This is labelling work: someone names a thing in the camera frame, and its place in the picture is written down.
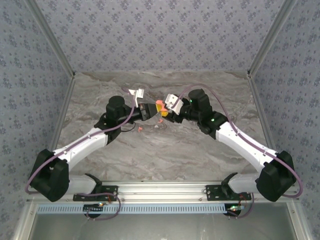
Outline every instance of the patterned wallpaper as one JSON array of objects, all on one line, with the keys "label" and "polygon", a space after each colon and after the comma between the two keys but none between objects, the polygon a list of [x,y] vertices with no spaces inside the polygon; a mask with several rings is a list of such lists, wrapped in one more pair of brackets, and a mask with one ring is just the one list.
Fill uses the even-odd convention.
[{"label": "patterned wallpaper", "polygon": [[295,159],[320,239],[320,2],[298,0],[254,77],[277,149]]},{"label": "patterned wallpaper", "polygon": [[36,0],[73,70],[246,70],[283,0]]},{"label": "patterned wallpaper", "polygon": [[69,80],[23,0],[2,0],[0,21],[0,239],[9,240]]}]

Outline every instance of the enclosure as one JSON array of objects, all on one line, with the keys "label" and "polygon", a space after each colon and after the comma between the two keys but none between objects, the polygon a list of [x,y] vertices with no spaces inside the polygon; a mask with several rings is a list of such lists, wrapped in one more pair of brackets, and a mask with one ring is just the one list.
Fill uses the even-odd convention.
[{"label": "enclosure", "polygon": [[[318,1],[3,0],[1,22],[0,239],[320,238]],[[72,195],[54,205],[24,192],[41,150],[86,134],[112,96],[131,104],[123,87],[144,89],[139,102],[154,103],[193,84],[212,88],[244,133],[291,154],[302,196],[271,203],[258,194],[246,219],[204,210],[224,203],[206,202],[204,186],[256,170],[196,122],[172,123],[159,114],[70,172],[119,186],[123,207],[135,209],[130,214],[87,222],[62,210],[83,205]],[[135,204],[202,210],[141,213]]]}]

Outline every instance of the marble surface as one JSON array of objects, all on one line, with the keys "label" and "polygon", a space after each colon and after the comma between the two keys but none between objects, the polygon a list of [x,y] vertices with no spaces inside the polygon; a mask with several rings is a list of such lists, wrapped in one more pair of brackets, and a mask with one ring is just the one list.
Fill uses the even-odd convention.
[{"label": "marble surface", "polygon": [[[71,101],[58,146],[87,133],[105,112],[114,95],[130,96],[121,87],[144,88],[141,103],[179,94],[191,84],[203,83],[221,97],[235,124],[265,144],[257,109],[243,72],[91,72],[77,73]],[[222,112],[209,94],[212,108]],[[121,133],[110,145],[78,163],[72,174],[90,173],[101,180],[223,180],[233,172],[254,173],[255,169],[228,146],[203,134],[195,122],[182,124],[160,115],[139,121],[133,131]]]}]

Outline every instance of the purple cable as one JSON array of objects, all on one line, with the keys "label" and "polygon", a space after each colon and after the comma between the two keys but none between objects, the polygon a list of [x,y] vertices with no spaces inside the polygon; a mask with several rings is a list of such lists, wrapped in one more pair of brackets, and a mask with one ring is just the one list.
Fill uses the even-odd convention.
[{"label": "purple cable", "polygon": [[195,86],[204,87],[205,89],[209,90],[209,91],[214,95],[214,97],[217,99],[217,101],[218,101],[219,104],[221,105],[221,107],[222,107],[222,109],[223,109],[223,111],[224,111],[224,113],[225,113],[225,116],[227,117],[227,119],[228,119],[228,121],[229,121],[232,129],[234,130],[234,132],[235,132],[243,141],[245,141],[247,144],[249,144],[251,147],[253,147],[253,148],[255,148],[256,150],[258,150],[259,152],[267,155],[267,156],[270,157],[270,158],[273,158],[274,160],[276,160],[278,163],[280,163],[281,165],[283,165],[285,168],[287,168],[287,169],[292,173],[292,175],[296,178],[296,180],[297,180],[297,182],[298,182],[298,184],[299,184],[299,191],[298,191],[298,193],[295,194],[295,195],[283,194],[283,196],[284,196],[284,197],[287,197],[287,198],[293,198],[293,199],[299,197],[299,196],[302,194],[302,192],[303,192],[303,190],[304,190],[304,187],[303,187],[302,181],[301,181],[300,177],[298,176],[298,174],[297,174],[288,164],[286,164],[284,161],[282,161],[280,158],[278,158],[277,156],[272,155],[272,154],[269,153],[269,152],[265,152],[264,149],[258,147],[257,145],[255,145],[254,143],[252,143],[251,141],[249,141],[248,139],[246,139],[244,136],[242,136],[241,133],[238,132],[238,130],[236,129],[235,124],[232,122],[232,120],[231,120],[231,118],[230,118],[230,116],[229,116],[229,114],[228,114],[225,106],[224,106],[223,103],[221,102],[220,98],[218,97],[218,95],[217,95],[209,86],[207,86],[207,85],[205,85],[205,84],[202,84],[202,83],[197,83],[197,84],[193,84],[193,85],[188,86],[186,89],[184,89],[184,90],[182,91],[182,93],[180,94],[180,96],[178,97],[178,99],[176,100],[176,102],[173,104],[172,108],[174,108],[174,107],[177,105],[178,101],[179,101],[180,99],[182,99],[183,95],[184,95],[186,92],[188,92],[191,88],[193,88],[193,87],[195,87]]},{"label": "purple cable", "polygon": [[[126,88],[121,88],[121,89],[122,89],[124,92],[130,94],[130,92],[129,92],[128,89],[126,89]],[[66,152],[70,151],[72,148],[74,148],[75,146],[81,144],[82,142],[84,142],[85,140],[87,140],[89,137],[93,137],[93,136],[98,135],[98,134],[101,134],[101,133],[107,133],[107,132],[116,130],[116,129],[118,129],[118,128],[121,128],[123,125],[125,125],[125,124],[130,120],[132,114],[134,113],[134,110],[135,110],[135,98],[134,98],[134,96],[132,95],[132,107],[131,107],[131,112],[130,112],[129,116],[127,117],[127,119],[126,119],[123,123],[119,124],[118,126],[115,126],[115,127],[112,127],[112,128],[108,128],[108,129],[106,129],[106,130],[97,131],[97,132],[91,134],[90,136],[86,136],[86,137],[80,139],[79,141],[75,142],[74,144],[72,144],[72,145],[69,146],[68,148],[66,148],[64,151],[59,152],[57,155],[54,155],[53,157],[50,157],[47,161],[45,161],[44,163],[42,163],[42,164],[34,171],[34,173],[31,175],[31,177],[29,178],[29,180],[28,180],[28,182],[26,183],[26,186],[25,186],[25,188],[24,188],[25,192],[26,192],[27,194],[38,194],[37,191],[29,191],[28,188],[29,188],[31,182],[33,181],[33,179],[35,178],[35,176],[41,171],[41,169],[43,169],[47,164],[49,164],[50,162],[52,162],[54,159],[56,159],[56,158],[58,158],[59,156],[63,155],[65,151],[66,151]]]},{"label": "purple cable", "polygon": [[100,218],[92,218],[92,217],[89,217],[89,212],[90,212],[90,208],[89,210],[86,212],[86,217],[88,218],[88,220],[92,220],[92,221],[104,221],[104,220],[109,220],[109,219],[113,219],[114,217],[116,217],[120,210],[121,210],[121,201],[119,199],[119,197],[115,194],[112,194],[112,193],[109,193],[109,192],[103,192],[103,193],[94,193],[94,194],[85,194],[85,193],[78,193],[78,195],[80,196],[85,196],[85,197],[97,197],[97,196],[112,196],[114,198],[116,198],[116,200],[119,202],[119,207],[118,209],[116,210],[115,214],[111,215],[111,216],[107,216],[107,217],[100,217]]},{"label": "purple cable", "polygon": [[228,212],[229,214],[234,215],[234,218],[237,218],[237,219],[243,219],[243,218],[245,218],[245,217],[248,216],[248,215],[252,212],[252,210],[254,209],[255,195],[254,195],[253,192],[251,193],[251,197],[252,197],[251,206],[250,206],[249,210],[248,210],[245,214],[243,214],[243,215],[241,215],[241,216],[238,216],[237,214],[235,214],[235,213],[232,212],[232,211],[227,211],[227,212]]}]

